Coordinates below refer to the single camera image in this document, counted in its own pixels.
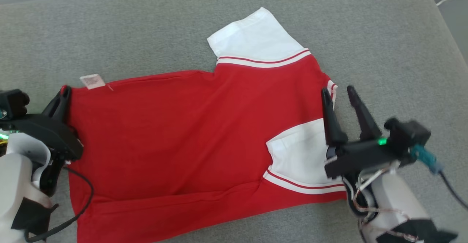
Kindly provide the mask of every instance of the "green led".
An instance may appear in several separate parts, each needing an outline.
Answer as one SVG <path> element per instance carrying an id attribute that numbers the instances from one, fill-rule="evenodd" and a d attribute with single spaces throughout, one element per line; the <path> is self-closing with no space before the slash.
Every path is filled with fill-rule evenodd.
<path id="1" fill-rule="evenodd" d="M 386 138 L 380 138 L 377 140 L 377 142 L 379 143 L 379 145 L 385 145 L 386 144 Z"/>

